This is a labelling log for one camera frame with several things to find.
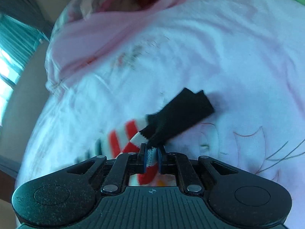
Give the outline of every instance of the ridged grip surface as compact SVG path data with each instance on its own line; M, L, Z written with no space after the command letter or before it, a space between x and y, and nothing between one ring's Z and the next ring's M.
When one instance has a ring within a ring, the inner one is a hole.
M63 229L237 229L214 216L199 197L178 187L127 187L104 197L82 221ZM284 229L276 226L273 229ZM21 225L19 229L32 229Z

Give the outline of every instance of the bedsheet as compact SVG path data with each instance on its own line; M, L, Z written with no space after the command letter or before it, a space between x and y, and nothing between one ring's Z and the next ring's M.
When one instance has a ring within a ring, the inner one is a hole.
M293 198L286 226L305 223L305 7L293 0L160 0L65 26L46 60L53 93L17 186L70 165L126 121L184 87L215 114L167 151L209 155L278 182Z

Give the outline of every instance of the sock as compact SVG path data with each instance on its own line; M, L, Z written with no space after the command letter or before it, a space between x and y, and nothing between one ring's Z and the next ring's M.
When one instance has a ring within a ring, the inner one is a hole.
M161 111L146 115L144 119L132 120L121 130L111 131L107 139L89 149L85 158L96 153L116 158L120 153L140 151L142 143L148 145L147 168L145 174L138 174L140 185L149 184L158 172L157 146L182 133L214 112L203 91L194 94L184 88Z

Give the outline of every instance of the crosshair symbol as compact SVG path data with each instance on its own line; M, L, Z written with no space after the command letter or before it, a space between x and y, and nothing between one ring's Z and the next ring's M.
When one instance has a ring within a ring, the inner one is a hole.
M151 194L154 194L154 193L156 193L157 191L156 191L155 189L150 189L148 192L151 193Z

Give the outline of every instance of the circular button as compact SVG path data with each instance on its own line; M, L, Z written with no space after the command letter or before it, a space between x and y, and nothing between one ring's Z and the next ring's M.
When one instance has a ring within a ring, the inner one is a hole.
M119 188L117 185L113 185L113 184L109 184L103 187L103 190L106 192L115 192L117 191Z
M245 186L235 191L235 198L240 203L259 207L265 205L270 200L270 194L267 190L256 186Z
M197 193L202 190L202 187L196 184L188 185L186 188L190 192Z
M47 206L58 205L65 202L70 196L70 191L59 185L44 186L34 193L35 200Z

